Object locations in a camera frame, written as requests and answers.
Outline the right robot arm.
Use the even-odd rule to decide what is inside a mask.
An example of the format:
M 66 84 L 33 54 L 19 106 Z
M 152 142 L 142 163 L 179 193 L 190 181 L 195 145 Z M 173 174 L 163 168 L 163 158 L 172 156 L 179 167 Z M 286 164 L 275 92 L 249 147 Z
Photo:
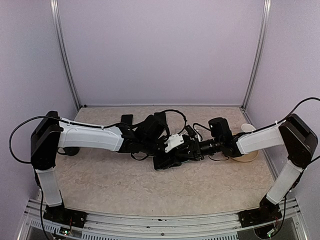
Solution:
M 208 125 L 212 139 L 201 142 L 197 139 L 186 139 L 177 147 L 180 157 L 200 160 L 204 156 L 221 152 L 226 157 L 236 158 L 262 149 L 285 146 L 288 161 L 265 195 L 269 202 L 264 203 L 255 212 L 260 222 L 268 221 L 276 212 L 274 205 L 283 199 L 304 169 L 312 162 L 318 137 L 295 113 L 281 122 L 236 135 L 232 134 L 225 118 L 213 118 Z

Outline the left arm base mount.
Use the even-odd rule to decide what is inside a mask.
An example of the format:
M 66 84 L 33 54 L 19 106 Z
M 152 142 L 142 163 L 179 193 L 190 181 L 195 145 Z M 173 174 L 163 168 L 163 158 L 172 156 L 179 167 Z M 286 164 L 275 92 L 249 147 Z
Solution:
M 87 219 L 85 211 L 66 208 L 64 202 L 46 204 L 43 218 L 69 227 L 84 228 Z

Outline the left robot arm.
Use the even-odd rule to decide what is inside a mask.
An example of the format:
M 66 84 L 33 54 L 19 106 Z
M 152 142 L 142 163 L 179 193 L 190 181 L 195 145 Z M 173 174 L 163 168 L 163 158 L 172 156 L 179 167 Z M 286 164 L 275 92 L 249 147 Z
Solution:
M 164 111 L 151 114 L 136 124 L 121 121 L 109 126 L 69 120 L 50 111 L 31 134 L 30 161 L 50 214 L 63 223 L 70 218 L 70 211 L 62 205 L 55 174 L 59 148 L 67 150 L 71 156 L 76 155 L 79 148 L 158 156 L 170 153 L 184 142 L 181 133 L 170 133 Z

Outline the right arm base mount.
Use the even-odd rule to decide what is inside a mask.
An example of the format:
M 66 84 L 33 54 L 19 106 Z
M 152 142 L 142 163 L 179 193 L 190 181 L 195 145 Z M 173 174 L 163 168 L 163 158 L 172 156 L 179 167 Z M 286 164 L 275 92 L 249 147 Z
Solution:
M 260 201 L 259 207 L 242 210 L 238 213 L 238 217 L 241 227 L 245 228 L 280 219 L 282 217 L 282 213 L 279 203 L 272 203 L 265 195 Z

